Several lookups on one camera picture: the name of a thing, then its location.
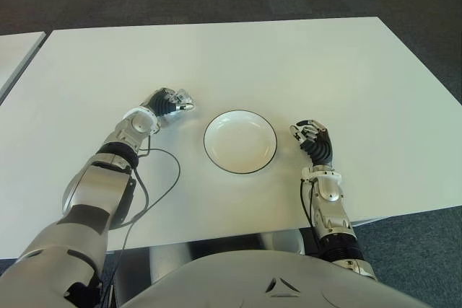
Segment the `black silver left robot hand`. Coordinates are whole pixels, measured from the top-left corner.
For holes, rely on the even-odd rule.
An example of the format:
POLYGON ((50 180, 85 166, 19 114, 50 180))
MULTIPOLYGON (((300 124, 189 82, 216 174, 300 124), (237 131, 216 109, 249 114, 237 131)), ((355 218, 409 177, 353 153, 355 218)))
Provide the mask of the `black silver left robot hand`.
POLYGON ((157 117, 162 117, 192 110, 195 108, 195 102, 184 89, 173 90, 163 87, 147 99, 145 107, 149 108, 157 117))

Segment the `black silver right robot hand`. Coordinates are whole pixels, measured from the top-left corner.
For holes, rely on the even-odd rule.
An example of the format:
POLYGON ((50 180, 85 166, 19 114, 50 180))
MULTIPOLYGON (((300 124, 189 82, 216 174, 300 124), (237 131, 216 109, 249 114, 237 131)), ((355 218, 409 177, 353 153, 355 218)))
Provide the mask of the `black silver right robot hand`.
POLYGON ((300 149, 311 159, 313 166, 331 166, 333 148, 328 129, 316 120, 302 120, 289 127, 300 149))

